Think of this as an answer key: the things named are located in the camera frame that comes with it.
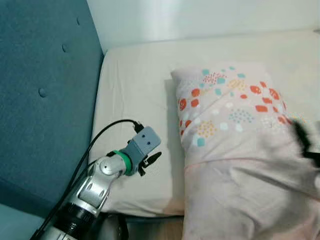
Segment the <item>upholstered headboard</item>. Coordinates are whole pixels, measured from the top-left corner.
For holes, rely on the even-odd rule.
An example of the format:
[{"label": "upholstered headboard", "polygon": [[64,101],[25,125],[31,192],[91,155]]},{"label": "upholstered headboard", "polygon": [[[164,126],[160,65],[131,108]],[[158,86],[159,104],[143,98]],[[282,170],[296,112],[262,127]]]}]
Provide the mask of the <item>upholstered headboard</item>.
[{"label": "upholstered headboard", "polygon": [[0,0],[0,203],[44,216],[92,131],[102,50],[86,0]]}]

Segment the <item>mattress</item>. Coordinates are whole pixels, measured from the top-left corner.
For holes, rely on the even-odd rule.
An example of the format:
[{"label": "mattress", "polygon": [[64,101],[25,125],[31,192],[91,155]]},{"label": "mattress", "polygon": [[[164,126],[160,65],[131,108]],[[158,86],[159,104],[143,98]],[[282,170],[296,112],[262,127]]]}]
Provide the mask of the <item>mattress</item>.
[{"label": "mattress", "polygon": [[[313,134],[320,118],[319,35],[311,29],[147,43],[110,49],[103,61],[92,136],[112,121],[132,118],[151,126],[162,143],[161,158],[146,175],[114,182],[104,212],[135,216],[184,214],[184,154],[179,138],[176,86],[171,71],[217,62],[262,62],[292,118]],[[92,148],[90,161],[123,148],[134,135],[130,124],[109,130]]]}]

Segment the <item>black wire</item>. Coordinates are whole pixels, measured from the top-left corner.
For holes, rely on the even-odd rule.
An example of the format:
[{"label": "black wire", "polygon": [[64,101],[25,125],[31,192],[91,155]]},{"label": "black wire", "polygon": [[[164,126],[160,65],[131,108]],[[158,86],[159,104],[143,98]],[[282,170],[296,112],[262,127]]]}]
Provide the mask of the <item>black wire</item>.
[{"label": "black wire", "polygon": [[93,145],[95,144],[95,142],[97,141],[97,139],[101,136],[101,134],[103,134],[107,129],[109,129],[110,127],[119,124],[119,123],[124,123],[124,122],[129,122],[129,123],[133,123],[134,126],[136,127],[137,125],[139,125],[136,121],[131,120],[131,119],[121,119],[118,121],[114,121],[112,123],[110,123],[109,125],[105,126],[95,137],[94,139],[91,141],[91,143],[89,144],[88,148],[86,149],[86,151],[84,152],[83,156],[81,157],[79,163],[77,164],[72,177],[67,185],[67,187],[65,188],[62,196],[60,197],[59,201],[54,205],[54,207],[51,209],[51,211],[49,212],[49,214],[47,215],[47,217],[45,218],[45,220],[43,221],[42,225],[35,231],[35,233],[33,234],[33,236],[31,237],[31,239],[36,239],[36,237],[41,234],[45,227],[48,225],[48,223],[50,222],[50,220],[55,216],[55,214],[58,212],[60,206],[62,205],[62,203],[64,202],[64,200],[66,199],[66,197],[68,196],[69,192],[72,190],[72,188],[76,185],[76,183],[78,183],[78,181],[81,179],[80,177],[82,177],[89,166],[87,166],[82,173],[80,174],[80,176],[77,178],[75,184],[74,180],[79,172],[79,169],[81,168],[83,162],[85,161],[85,159],[89,156],[89,152],[91,150],[91,148],[93,147]]}]

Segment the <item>robotic arm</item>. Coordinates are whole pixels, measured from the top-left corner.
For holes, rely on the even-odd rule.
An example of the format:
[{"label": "robotic arm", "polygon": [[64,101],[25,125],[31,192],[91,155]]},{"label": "robotic arm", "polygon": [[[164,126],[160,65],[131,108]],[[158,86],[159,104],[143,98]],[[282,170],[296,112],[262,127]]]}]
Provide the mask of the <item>robotic arm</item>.
[{"label": "robotic arm", "polygon": [[121,175],[132,176],[136,172],[143,176],[143,168],[160,157],[161,152],[158,152],[147,159],[148,154],[160,143],[155,131],[147,126],[128,141],[125,148],[97,159],[41,240],[81,240],[108,199],[114,180]]}]

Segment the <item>green ring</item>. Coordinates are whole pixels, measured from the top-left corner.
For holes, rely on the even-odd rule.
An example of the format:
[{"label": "green ring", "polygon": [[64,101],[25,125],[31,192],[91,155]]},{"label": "green ring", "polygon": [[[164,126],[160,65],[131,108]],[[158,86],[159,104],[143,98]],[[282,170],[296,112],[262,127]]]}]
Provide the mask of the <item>green ring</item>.
[{"label": "green ring", "polygon": [[116,151],[116,150],[113,151],[113,152],[115,154],[119,155],[123,159],[124,164],[125,164],[125,168],[126,168],[124,174],[125,175],[129,174],[131,172],[131,170],[132,170],[132,164],[131,164],[130,158],[126,154],[124,154],[123,152]]}]

